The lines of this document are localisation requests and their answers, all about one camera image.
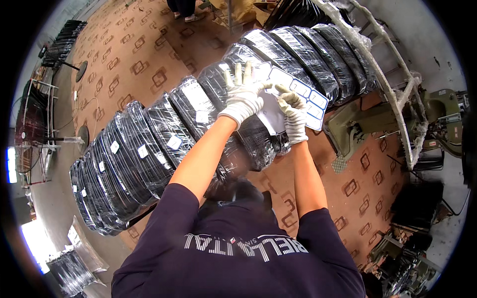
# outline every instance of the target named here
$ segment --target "metal rack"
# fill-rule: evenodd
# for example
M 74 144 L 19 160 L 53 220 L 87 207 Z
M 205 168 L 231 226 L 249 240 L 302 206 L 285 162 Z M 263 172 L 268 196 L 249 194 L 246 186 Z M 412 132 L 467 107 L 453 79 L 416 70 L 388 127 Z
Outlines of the metal rack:
M 417 86 L 421 83 L 421 79 L 419 77 L 414 77 L 411 74 L 401 54 L 397 50 L 396 46 L 393 44 L 393 41 L 389 38 L 389 35 L 376 21 L 376 19 L 366 7 L 360 5 L 356 0 L 350 0 L 351 4 L 366 16 L 369 23 L 372 25 L 375 33 L 379 37 L 381 37 L 382 41 L 386 43 L 386 45 L 396 57 L 398 65 L 404 71 L 407 79 L 407 85 L 404 89 L 404 92 L 400 93 L 399 95 L 397 95 L 396 92 L 394 92 L 394 90 L 391 88 L 388 80 L 386 79 L 383 71 L 374 59 L 370 50 L 362 42 L 362 36 L 353 27 L 351 27 L 344 21 L 339 9 L 336 8 L 336 6 L 334 6 L 332 3 L 325 2 L 323 0 L 312 0 L 312 2 L 315 3 L 326 15 L 331 18 L 333 23 L 335 23 L 335 25 L 341 30 L 342 34 L 346 37 L 346 39 L 360 50 L 361 54 L 365 57 L 365 59 L 374 69 L 376 77 L 386 96 L 386 99 L 390 103 L 392 110 L 396 116 L 396 120 L 399 126 L 399 132 L 401 134 L 401 139 L 404 146 L 407 168 L 409 170 L 412 170 L 419 158 L 419 153 L 422 150 L 424 137 L 427 133 L 427 127 L 429 125 L 425 115 L 424 105 L 417 91 Z M 410 103 L 411 101 L 417 104 L 418 111 L 415 111 L 415 116 L 416 118 L 418 118 L 417 120 L 419 122 L 419 131 L 417 132 L 417 137 L 413 140 L 414 149 L 411 148 L 411 140 L 409 138 L 409 134 L 402 113 L 404 105 L 406 103 Z

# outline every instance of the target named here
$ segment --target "green machine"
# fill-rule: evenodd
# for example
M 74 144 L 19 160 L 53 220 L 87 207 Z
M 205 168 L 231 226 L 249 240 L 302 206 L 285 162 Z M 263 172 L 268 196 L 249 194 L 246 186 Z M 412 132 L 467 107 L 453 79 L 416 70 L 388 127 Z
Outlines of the green machine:
M 454 92 L 442 89 L 433 93 L 420 91 L 420 97 L 425 107 L 429 122 L 422 152 L 443 147 L 451 155 L 462 156 L 462 118 L 465 112 L 466 92 Z M 337 153 L 337 163 L 346 161 L 359 149 L 369 134 L 384 132 L 381 137 L 399 133 L 399 127 L 390 103 L 380 103 L 367 110 L 362 110 L 359 101 L 354 101 L 338 108 L 333 115 L 323 123 L 323 130 L 331 139 Z M 409 138 L 413 140 L 422 129 L 417 121 L 417 107 L 409 103 L 404 106 L 403 117 L 407 126 Z

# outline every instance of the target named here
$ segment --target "gloved hand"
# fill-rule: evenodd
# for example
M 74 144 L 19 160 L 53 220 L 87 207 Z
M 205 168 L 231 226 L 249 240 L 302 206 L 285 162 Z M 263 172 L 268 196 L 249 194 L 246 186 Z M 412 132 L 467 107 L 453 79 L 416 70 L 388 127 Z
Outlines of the gloved hand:
M 281 111 L 285 113 L 285 130 L 290 145 L 308 140 L 305 133 L 307 111 L 305 100 L 281 84 L 275 85 L 275 88 L 282 92 L 277 101 Z
M 270 82 L 255 82 L 252 79 L 252 62 L 247 61 L 242 81 L 242 65 L 235 64 L 235 84 L 230 77 L 230 72 L 224 72 L 227 83 L 227 107 L 218 116 L 228 116 L 237 122 L 238 130 L 242 122 L 258 112 L 263 107 L 263 99 L 258 94 L 263 89 L 271 88 Z

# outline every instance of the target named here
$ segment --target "window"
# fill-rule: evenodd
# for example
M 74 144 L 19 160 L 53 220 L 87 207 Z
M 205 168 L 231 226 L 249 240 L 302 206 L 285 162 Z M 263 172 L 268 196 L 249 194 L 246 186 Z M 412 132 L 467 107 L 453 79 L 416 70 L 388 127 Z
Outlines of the window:
M 7 149 L 7 168 L 8 168 L 8 182 L 17 183 L 17 171 L 15 171 L 15 148 Z

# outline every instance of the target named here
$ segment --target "worker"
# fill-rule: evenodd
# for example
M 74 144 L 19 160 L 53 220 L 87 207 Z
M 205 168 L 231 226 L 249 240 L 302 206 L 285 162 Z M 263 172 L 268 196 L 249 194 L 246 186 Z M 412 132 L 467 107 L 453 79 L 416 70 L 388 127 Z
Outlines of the worker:
M 364 298 L 363 280 L 338 236 L 308 150 L 305 101 L 283 85 L 275 88 L 282 92 L 277 101 L 291 144 L 296 239 L 253 198 L 197 216 L 227 139 L 263 107 L 258 93 L 272 88 L 254 82 L 251 68 L 247 62 L 242 79 L 237 64 L 235 84 L 225 73 L 226 108 L 177 167 L 134 251 L 114 273 L 112 297 Z
M 195 14 L 196 2 L 195 0 L 167 0 L 167 5 L 174 13 L 174 19 L 184 18 L 186 23 L 194 22 L 203 19 L 206 15 Z

